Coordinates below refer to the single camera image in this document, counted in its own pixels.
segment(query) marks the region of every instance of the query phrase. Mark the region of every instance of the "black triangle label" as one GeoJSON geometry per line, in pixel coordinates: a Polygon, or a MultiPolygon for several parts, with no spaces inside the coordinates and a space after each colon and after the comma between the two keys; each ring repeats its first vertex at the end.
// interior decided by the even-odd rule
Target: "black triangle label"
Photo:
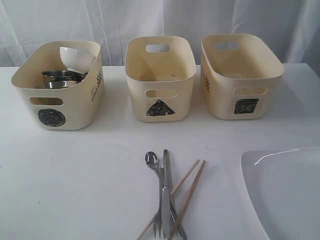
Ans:
{"type": "Polygon", "coordinates": [[[172,115],[175,114],[175,111],[173,111],[170,107],[168,107],[167,104],[165,104],[160,99],[156,101],[155,104],[153,104],[149,110],[146,112],[147,116],[166,116],[166,115],[172,115]]]}

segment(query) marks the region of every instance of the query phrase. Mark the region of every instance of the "black circle label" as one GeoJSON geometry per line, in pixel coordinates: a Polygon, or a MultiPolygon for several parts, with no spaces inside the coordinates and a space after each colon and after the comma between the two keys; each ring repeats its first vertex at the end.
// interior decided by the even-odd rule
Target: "black circle label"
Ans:
{"type": "Polygon", "coordinates": [[[49,127],[60,127],[66,123],[66,118],[62,112],[47,108],[38,111],[40,122],[49,127]]]}

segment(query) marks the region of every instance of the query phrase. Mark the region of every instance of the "white table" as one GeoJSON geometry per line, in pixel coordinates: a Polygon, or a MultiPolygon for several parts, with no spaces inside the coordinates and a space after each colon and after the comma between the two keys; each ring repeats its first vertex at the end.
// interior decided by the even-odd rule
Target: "white table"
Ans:
{"type": "MultiPolygon", "coordinates": [[[[158,180],[144,155],[162,158],[163,149],[173,184],[196,159],[208,161],[183,221],[190,240],[262,240],[242,153],[320,146],[320,79],[306,64],[285,64],[268,114],[256,120],[211,116],[198,71],[189,116],[165,123],[137,120],[124,67],[104,67],[98,113],[77,131],[38,128],[11,86],[16,70],[0,68],[1,240],[135,239],[158,208],[158,180]]],[[[194,176],[176,195],[178,209],[194,176]]]]}

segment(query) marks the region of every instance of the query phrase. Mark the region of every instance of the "bin handle hole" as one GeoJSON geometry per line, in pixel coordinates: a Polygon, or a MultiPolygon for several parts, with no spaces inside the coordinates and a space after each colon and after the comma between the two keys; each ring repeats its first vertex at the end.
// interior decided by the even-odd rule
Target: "bin handle hole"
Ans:
{"type": "Polygon", "coordinates": [[[147,98],[152,99],[168,99],[168,98],[175,98],[178,96],[178,92],[174,89],[159,89],[159,90],[147,90],[145,91],[145,96],[147,98]]]}
{"type": "Polygon", "coordinates": [[[264,86],[241,86],[233,90],[235,96],[250,96],[250,95],[263,95],[267,92],[264,86]]]}
{"type": "Polygon", "coordinates": [[[61,106],[64,104],[61,98],[58,97],[30,97],[30,103],[34,105],[48,105],[48,106],[61,106]]]}
{"type": "Polygon", "coordinates": [[[165,53],[165,52],[169,52],[170,50],[170,46],[169,44],[148,44],[145,47],[145,50],[147,51],[147,53],[165,53]]]}
{"type": "Polygon", "coordinates": [[[214,48],[217,51],[225,51],[225,50],[236,50],[239,47],[239,44],[237,42],[218,42],[214,44],[214,48]]]}

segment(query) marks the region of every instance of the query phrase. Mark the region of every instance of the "white bowl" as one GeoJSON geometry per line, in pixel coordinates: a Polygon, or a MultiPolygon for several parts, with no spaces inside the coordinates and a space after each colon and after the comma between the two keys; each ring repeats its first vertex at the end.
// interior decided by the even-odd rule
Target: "white bowl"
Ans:
{"type": "Polygon", "coordinates": [[[96,57],[83,49],[60,47],[60,58],[69,71],[86,74],[91,69],[96,57]]]}

